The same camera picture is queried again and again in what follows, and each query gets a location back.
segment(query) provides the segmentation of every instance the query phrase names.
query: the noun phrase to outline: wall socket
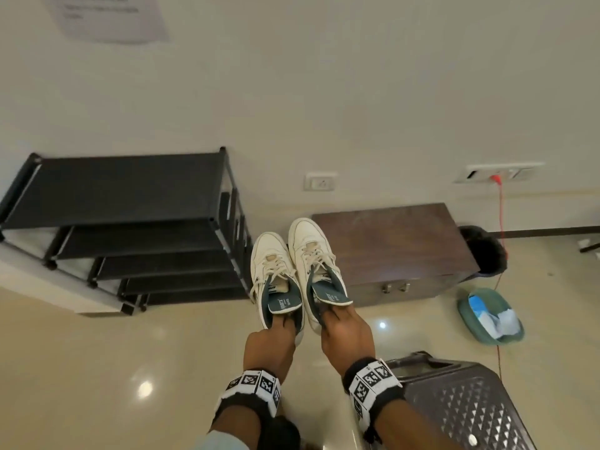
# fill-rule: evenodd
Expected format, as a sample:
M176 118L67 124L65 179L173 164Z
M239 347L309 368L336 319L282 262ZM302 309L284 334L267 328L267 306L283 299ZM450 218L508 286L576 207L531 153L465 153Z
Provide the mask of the wall socket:
M492 175L499 175L502 182L522 182L529 180L544 165L544 162L515 162L466 166L454 182L489 183Z
M333 191L337 172L309 172L304 177L304 191Z

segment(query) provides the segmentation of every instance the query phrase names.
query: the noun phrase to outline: black trash bin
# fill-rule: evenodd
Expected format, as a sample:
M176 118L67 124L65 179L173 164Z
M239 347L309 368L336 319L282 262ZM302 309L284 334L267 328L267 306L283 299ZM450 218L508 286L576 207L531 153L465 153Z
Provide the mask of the black trash bin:
M479 271L463 281L473 278L491 278L506 270L506 249L496 237L478 226L460 226L458 229L479 265Z

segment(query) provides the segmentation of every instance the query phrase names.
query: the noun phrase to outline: hand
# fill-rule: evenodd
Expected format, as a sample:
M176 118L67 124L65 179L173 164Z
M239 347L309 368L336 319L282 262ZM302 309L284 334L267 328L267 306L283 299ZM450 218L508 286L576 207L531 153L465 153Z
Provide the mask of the hand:
M293 319L289 316L273 316L271 328L248 336L244 350L244 371L264 368L283 383L292 365L295 338Z
M371 327L356 314L353 305L331 306L321 317L321 348L334 369L344 376L352 363L364 357L375 357Z

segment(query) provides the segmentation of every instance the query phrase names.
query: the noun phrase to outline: shoe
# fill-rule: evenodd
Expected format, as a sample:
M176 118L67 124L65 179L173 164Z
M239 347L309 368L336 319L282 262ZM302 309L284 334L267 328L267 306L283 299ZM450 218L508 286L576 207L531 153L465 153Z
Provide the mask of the shoe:
M296 270L283 239L265 232L254 243L250 261L252 289L263 328L271 328L274 314L290 314L296 326L296 346L304 335L302 293Z
M304 309L311 328L321 334L321 312L329 306L349 306L346 285L327 237L312 219L296 219L290 227L288 247L296 266Z

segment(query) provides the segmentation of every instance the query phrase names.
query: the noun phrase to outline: red cable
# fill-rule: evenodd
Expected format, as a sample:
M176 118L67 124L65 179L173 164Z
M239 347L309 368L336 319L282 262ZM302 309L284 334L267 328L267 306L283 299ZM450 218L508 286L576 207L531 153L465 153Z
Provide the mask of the red cable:
M500 242L502 243L502 248L506 252L506 258L508 259L508 251L506 250L505 238L504 238L504 195L502 193L502 177L499 175L492 175L490 177L493 181L498 184L498 191L500 197ZM498 289L498 285L500 284L500 280L502 279L503 272L498 276L498 280L496 281L496 286L494 290ZM496 351L498 353L498 375L500 377L500 382L502 382L502 365L500 364L500 346L496 346Z

